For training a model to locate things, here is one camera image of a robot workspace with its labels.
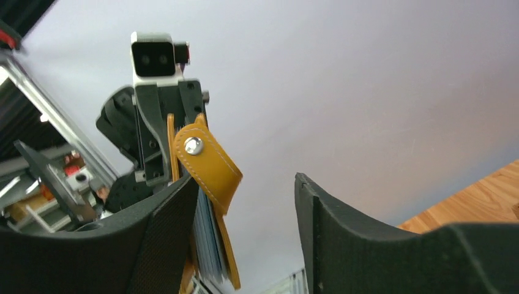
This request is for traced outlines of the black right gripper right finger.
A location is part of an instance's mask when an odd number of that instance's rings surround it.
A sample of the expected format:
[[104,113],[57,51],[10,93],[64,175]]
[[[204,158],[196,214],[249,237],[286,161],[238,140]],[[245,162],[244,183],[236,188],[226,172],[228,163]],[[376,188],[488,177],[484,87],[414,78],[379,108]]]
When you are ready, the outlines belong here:
[[385,224],[297,173],[310,293],[517,293],[518,225],[454,223],[424,234]]

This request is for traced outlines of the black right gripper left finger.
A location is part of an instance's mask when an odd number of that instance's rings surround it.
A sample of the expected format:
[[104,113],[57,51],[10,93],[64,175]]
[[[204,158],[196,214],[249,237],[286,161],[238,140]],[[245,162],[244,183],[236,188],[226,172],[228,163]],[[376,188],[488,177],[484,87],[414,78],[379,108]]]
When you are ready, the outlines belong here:
[[2,293],[177,293],[198,185],[184,176],[75,232],[1,230]]

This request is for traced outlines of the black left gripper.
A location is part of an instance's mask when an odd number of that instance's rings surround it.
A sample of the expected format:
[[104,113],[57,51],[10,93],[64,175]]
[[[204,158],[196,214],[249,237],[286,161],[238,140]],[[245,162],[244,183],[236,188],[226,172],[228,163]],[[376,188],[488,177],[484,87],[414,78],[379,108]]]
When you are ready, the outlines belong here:
[[173,86],[139,85],[134,90],[140,163],[146,184],[154,187],[171,180],[168,115],[174,115],[175,130],[193,123],[205,112],[203,92],[198,80]]

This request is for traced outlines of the yellow leather card holder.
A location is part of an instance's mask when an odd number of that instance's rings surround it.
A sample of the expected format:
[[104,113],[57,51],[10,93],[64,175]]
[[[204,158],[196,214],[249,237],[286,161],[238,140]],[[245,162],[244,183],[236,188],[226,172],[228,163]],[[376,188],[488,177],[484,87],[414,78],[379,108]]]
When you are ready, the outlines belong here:
[[[195,192],[197,200],[198,189],[202,188],[214,207],[215,218],[221,236],[224,261],[228,270],[228,279],[235,290],[239,290],[241,282],[231,247],[231,241],[223,217],[227,214],[233,195],[242,179],[242,173],[218,144],[207,127],[206,117],[200,113],[195,121],[175,130],[174,115],[167,117],[168,142],[171,158],[173,181],[182,175],[190,175],[198,184]],[[194,232],[190,235],[189,260],[184,268],[181,282],[181,293],[187,293],[191,288],[189,279],[193,274],[198,278],[198,259]]]

